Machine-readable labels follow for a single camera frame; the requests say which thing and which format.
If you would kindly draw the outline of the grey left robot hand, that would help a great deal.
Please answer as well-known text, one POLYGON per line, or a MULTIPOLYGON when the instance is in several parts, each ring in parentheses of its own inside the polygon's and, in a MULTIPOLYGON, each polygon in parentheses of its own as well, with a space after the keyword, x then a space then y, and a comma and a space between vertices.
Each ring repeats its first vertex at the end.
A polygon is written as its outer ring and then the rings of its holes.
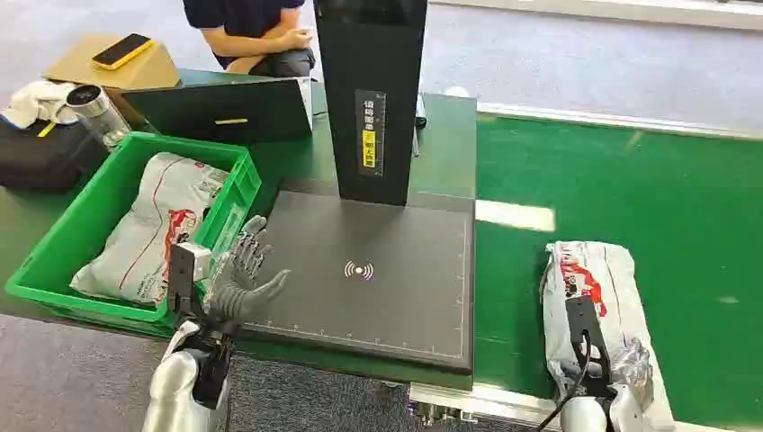
POLYGON ((249 219, 220 256, 204 297, 204 308, 211 322, 226 329, 251 322, 263 307, 284 289, 292 272, 283 269, 269 281, 259 282, 261 266, 272 246, 265 242, 267 218, 249 219))

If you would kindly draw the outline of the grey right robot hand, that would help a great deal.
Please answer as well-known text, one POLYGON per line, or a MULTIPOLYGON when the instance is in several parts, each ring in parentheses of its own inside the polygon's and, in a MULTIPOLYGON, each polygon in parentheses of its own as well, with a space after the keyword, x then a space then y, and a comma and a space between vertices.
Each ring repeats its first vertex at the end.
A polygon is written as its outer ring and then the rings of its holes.
POLYGON ((626 337, 612 359, 609 387, 627 387, 641 412, 645 412, 654 401, 653 375, 650 350, 638 337, 626 337))

